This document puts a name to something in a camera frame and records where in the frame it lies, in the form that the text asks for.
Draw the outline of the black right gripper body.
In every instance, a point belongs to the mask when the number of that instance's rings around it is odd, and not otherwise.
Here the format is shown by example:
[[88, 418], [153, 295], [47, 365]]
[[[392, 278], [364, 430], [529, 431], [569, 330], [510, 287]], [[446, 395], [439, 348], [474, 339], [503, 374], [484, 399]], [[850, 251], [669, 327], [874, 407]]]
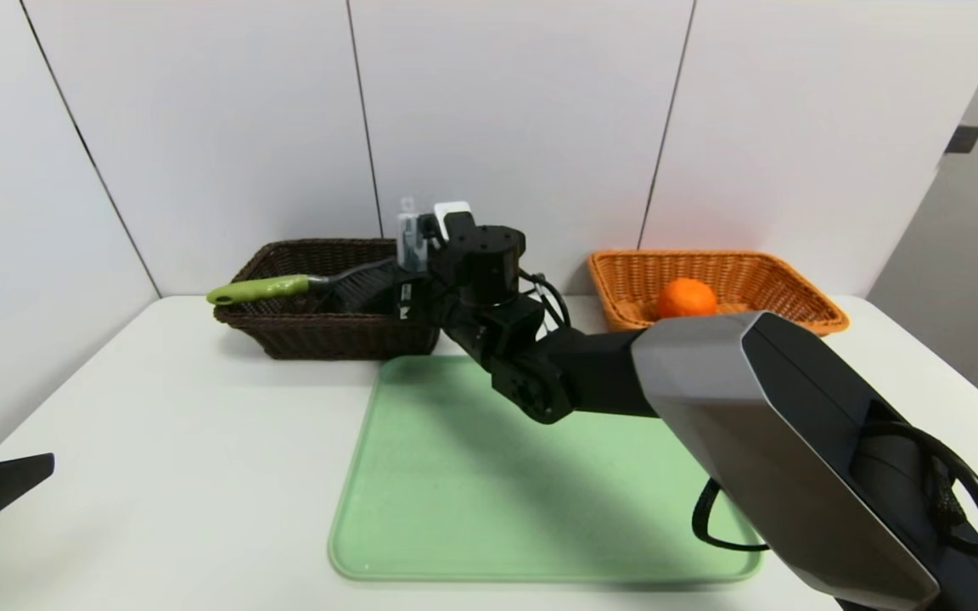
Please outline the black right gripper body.
[[397, 270], [393, 276], [393, 289], [395, 310], [401, 321], [424, 328], [440, 327], [447, 286], [436, 275], [430, 271]]

